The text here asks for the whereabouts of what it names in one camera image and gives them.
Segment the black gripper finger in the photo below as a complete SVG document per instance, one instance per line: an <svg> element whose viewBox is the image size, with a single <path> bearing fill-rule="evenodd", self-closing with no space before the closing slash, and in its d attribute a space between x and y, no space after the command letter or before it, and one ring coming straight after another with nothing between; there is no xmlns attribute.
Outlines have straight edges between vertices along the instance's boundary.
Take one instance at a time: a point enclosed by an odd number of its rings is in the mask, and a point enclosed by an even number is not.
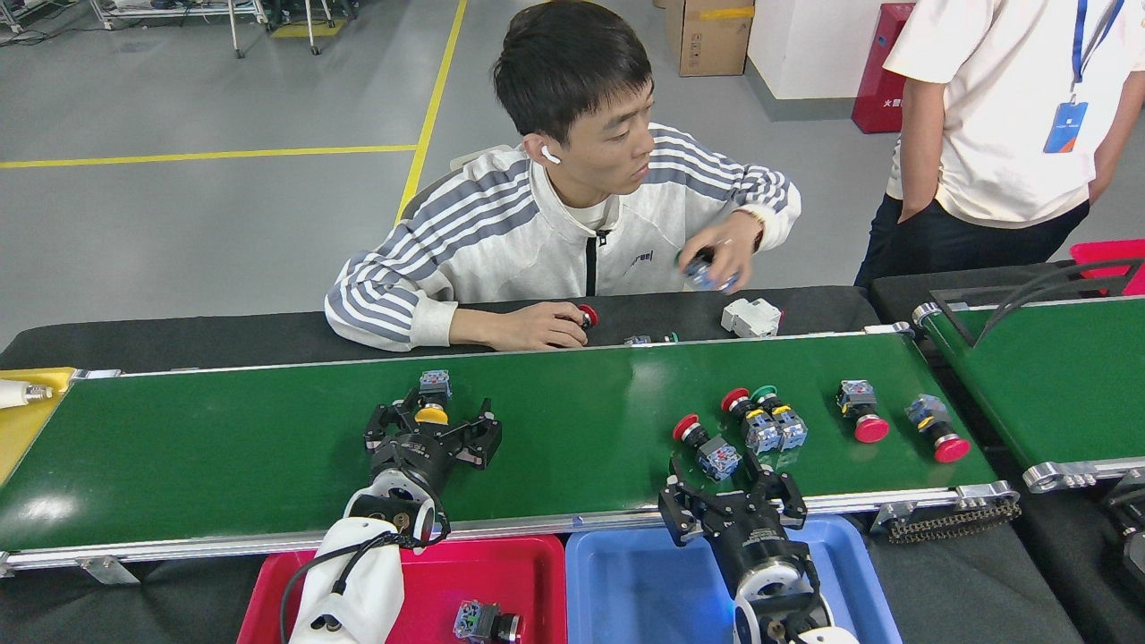
<svg viewBox="0 0 1145 644"><path fill-rule="evenodd" d="M384 450L395 450L409 437L419 435L420 425L416 413L421 409L420 398L397 400L376 408L364 429L364 447L371 455L380 455Z"/></svg>
<svg viewBox="0 0 1145 644"><path fill-rule="evenodd" d="M503 439L500 421L491 410L491 400L483 400L474 419L463 421L447 435L447 455L484 470Z"/></svg>
<svg viewBox="0 0 1145 644"><path fill-rule="evenodd" d="M793 477L776 471L757 455L748 455L744 463L750 484L747 493L749 505L761 509L765 503L769 503L777 508L777 521L782 526L802 531L807 518L807 505Z"/></svg>
<svg viewBox="0 0 1145 644"><path fill-rule="evenodd" d="M731 506L716 495L696 488L682 474L682 460L669 461L666 482L658 492L658 512L676 547L695 537L714 537L731 521Z"/></svg>

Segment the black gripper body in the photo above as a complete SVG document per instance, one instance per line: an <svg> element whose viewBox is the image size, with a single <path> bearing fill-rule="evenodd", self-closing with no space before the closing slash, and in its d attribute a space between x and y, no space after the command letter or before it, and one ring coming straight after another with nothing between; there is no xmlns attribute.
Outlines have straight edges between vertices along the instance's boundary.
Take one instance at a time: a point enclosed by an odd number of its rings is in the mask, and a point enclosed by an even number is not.
<svg viewBox="0 0 1145 644"><path fill-rule="evenodd" d="M708 508L706 540L724 578L753 571L802 578L805 547L793 545L777 512L766 502L724 501Z"/></svg>
<svg viewBox="0 0 1145 644"><path fill-rule="evenodd" d="M433 435L385 435L373 448L369 470L373 494L424 501L445 492L455 456Z"/></svg>

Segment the seated person's right hand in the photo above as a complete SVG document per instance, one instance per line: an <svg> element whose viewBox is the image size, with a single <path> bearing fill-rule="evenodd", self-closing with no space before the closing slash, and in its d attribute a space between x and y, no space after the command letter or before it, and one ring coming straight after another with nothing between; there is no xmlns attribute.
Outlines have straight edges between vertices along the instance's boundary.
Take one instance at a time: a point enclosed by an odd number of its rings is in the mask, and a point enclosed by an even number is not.
<svg viewBox="0 0 1145 644"><path fill-rule="evenodd" d="M476 341L496 351L581 348L589 345L584 311L572 303L544 301L508 313L487 314Z"/></svg>

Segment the seated person's left hand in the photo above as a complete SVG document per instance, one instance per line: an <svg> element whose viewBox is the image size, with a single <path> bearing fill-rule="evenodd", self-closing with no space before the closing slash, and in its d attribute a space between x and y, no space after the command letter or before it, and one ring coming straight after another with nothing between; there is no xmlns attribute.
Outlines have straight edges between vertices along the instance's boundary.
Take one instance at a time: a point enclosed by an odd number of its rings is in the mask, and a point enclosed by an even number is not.
<svg viewBox="0 0 1145 644"><path fill-rule="evenodd" d="M747 285L751 277L756 238L765 231L765 226L747 209L736 209L720 223L708 225L688 239L676 258L676 268L687 272L692 258L708 249L711 251L711 268L708 280L713 288L728 296Z"/></svg>

